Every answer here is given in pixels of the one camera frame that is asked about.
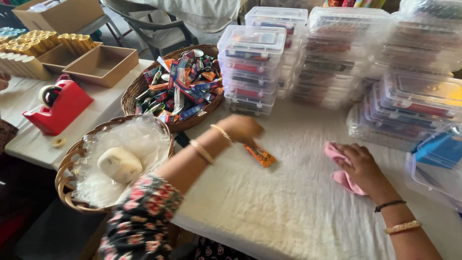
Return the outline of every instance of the person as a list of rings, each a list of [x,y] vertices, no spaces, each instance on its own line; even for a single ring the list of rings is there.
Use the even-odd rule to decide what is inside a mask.
[[[255,149],[253,140],[262,132],[263,128],[253,118],[231,115],[192,140],[192,145],[170,158],[156,173],[141,176],[127,200],[113,210],[108,221],[99,251],[104,259],[168,259],[171,247],[166,238],[167,224],[180,206],[182,197],[213,158],[231,145],[231,141]],[[342,159],[335,162],[370,195],[375,204],[402,201],[366,147],[351,144],[338,145],[337,149],[352,164]],[[416,220],[404,203],[385,206],[381,213],[387,228]],[[393,233],[390,238],[398,260],[442,259],[420,226]],[[222,254],[197,252],[196,259],[235,259],[225,257],[223,249],[219,251]]]

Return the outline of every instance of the black floral dress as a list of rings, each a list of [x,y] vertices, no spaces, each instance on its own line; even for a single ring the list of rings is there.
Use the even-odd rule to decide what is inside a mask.
[[[145,174],[133,185],[127,200],[116,206],[99,248],[104,260],[167,260],[171,247],[167,227],[183,197],[167,181]],[[247,255],[199,239],[197,260],[247,260]]]

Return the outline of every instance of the round wicker basket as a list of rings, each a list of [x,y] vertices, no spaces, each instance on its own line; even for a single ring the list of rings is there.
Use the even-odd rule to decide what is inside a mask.
[[[181,57],[182,52],[187,51],[187,50],[194,50],[194,49],[202,50],[205,55],[214,56],[214,57],[218,56],[218,49],[216,45],[203,44],[203,45],[190,46],[190,47],[187,47],[181,50],[171,52],[165,55],[163,58],[164,59],[179,59]],[[157,68],[159,66],[160,66],[159,62],[154,62],[151,66],[148,67],[148,69]],[[147,89],[148,89],[148,84],[142,74],[139,75],[132,82],[132,84],[130,84],[130,86],[127,88],[127,90],[125,91],[121,99],[122,110],[125,113],[125,115],[135,114],[135,105],[136,105],[135,97],[139,96],[141,93],[143,93]],[[221,102],[223,102],[224,99],[225,99],[224,93],[221,93],[220,95],[215,97],[215,100],[213,100],[212,103],[204,107],[204,111],[207,113],[201,116],[194,115],[184,121],[176,122],[174,124],[169,124],[170,131],[172,133],[178,133],[181,131],[188,130],[193,126],[200,124],[210,115],[212,111],[214,111],[221,104]]]
[[[100,124],[99,126],[95,127],[95,129],[88,132],[86,135],[96,134],[100,131],[104,131],[106,126],[113,125],[113,124],[122,124],[127,120],[132,118],[136,118],[139,115],[128,115],[125,117],[114,118],[109,122]],[[162,127],[165,133],[170,136],[170,151],[169,151],[169,158],[174,154],[174,139],[170,133],[169,128],[166,124],[164,124],[160,119],[155,118],[159,125]],[[64,177],[64,172],[66,169],[72,173],[72,168],[76,160],[73,160],[75,155],[79,155],[80,157],[85,156],[86,149],[83,148],[84,140],[83,138],[76,142],[67,152],[64,159],[62,159],[61,164],[59,166],[58,173],[55,179],[55,188],[58,192],[58,195],[64,205],[67,205],[77,211],[85,212],[85,213],[103,213],[103,212],[110,212],[112,206],[105,207],[105,208],[96,208],[91,207],[85,201],[80,201],[72,197],[72,192],[75,190],[75,187],[70,184],[71,181],[76,180],[75,176]]]

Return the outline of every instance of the tape roll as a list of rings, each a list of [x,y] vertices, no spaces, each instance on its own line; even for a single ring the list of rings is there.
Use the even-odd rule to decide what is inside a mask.
[[[45,107],[50,108],[55,102],[56,98],[58,97],[58,94],[61,91],[61,89],[62,87],[59,86],[44,86],[40,89],[38,93],[38,98]]]
[[[52,146],[56,149],[63,147],[66,144],[66,139],[65,138],[58,138],[53,141]]]

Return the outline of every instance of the hand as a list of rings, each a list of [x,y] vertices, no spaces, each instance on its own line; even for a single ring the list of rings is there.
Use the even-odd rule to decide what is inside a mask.
[[[263,132],[263,127],[252,117],[235,114],[220,120],[217,125],[225,130],[231,140],[246,144],[252,149],[255,149],[254,138]]]
[[[366,147],[360,147],[354,143],[351,145],[337,145],[337,149],[348,157],[352,165],[340,158],[336,158],[335,162],[350,175],[363,191],[371,196],[377,205],[392,200],[401,200],[401,197],[382,173]]]

